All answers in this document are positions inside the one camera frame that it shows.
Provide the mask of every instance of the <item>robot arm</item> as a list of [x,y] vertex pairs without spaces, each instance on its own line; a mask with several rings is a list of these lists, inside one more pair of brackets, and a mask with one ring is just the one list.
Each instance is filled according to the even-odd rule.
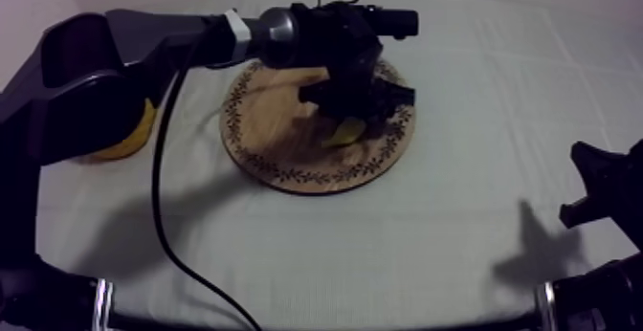
[[[99,300],[109,298],[108,290],[99,280],[64,273],[37,256],[40,168],[126,139],[145,100],[158,106],[187,61],[189,67],[251,58],[273,68],[340,70],[364,61],[374,66],[382,51],[378,35],[416,34],[415,11],[342,2],[273,8],[258,19],[241,19],[234,11],[200,16],[116,10],[78,15],[50,28],[0,94],[0,320],[34,330],[100,328]],[[197,39],[200,47],[187,60]],[[371,80],[369,72],[356,69]],[[373,109],[377,114],[394,106],[386,93],[382,98],[387,102],[378,100],[383,108]],[[327,102],[332,106],[335,100]]]

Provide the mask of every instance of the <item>white tablecloth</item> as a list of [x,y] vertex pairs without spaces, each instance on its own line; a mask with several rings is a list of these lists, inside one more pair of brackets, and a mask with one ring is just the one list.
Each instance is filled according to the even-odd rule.
[[[314,0],[191,0],[148,11],[258,16]],[[420,13],[421,34],[384,40],[417,90],[417,126],[377,181],[308,198],[243,176],[217,110],[241,67],[189,75],[163,172],[176,252],[265,326],[437,325],[519,313],[537,284],[634,247],[610,220],[564,230],[584,196],[576,141],[627,151],[643,133],[643,33],[491,0],[363,0]],[[117,283],[121,311],[237,325],[231,307],[164,257],[149,208],[152,143],[102,165],[43,171],[38,250]]]

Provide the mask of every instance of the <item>white band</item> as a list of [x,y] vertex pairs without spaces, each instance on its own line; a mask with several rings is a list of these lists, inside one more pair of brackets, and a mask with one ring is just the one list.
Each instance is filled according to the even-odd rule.
[[228,19],[228,24],[230,24],[230,28],[233,30],[234,37],[236,38],[236,44],[234,45],[233,51],[233,61],[243,60],[246,57],[246,51],[248,50],[248,45],[252,39],[250,29],[239,17],[236,11],[228,10],[225,15]]

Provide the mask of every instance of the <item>black mount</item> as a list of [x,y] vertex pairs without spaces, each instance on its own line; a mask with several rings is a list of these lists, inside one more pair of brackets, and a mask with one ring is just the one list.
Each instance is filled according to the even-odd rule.
[[[295,14],[309,14],[303,5],[293,6]],[[369,6],[356,9],[345,2],[335,2],[318,8],[327,13],[326,24],[319,33],[331,33],[334,52],[325,61],[330,78],[299,89],[301,102],[313,102],[319,113],[339,122],[354,117],[368,124],[380,124],[393,116],[400,105],[414,105],[415,91],[375,76],[383,46],[378,34],[366,18],[377,12]]]
[[571,148],[571,159],[588,196],[561,206],[563,224],[572,228],[610,217],[643,250],[643,142],[632,147],[627,155],[576,143]]

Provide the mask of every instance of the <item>round wooden tray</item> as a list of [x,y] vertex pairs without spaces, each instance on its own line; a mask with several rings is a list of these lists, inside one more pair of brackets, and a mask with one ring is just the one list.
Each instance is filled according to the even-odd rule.
[[[405,85],[380,60],[376,74]],[[261,62],[236,79],[223,105],[221,136],[234,161],[271,187],[300,194],[325,194],[366,184],[389,169],[407,148],[415,110],[400,106],[382,130],[367,130],[356,143],[322,147],[337,124],[300,103],[299,87],[328,78],[325,68],[273,70]]]

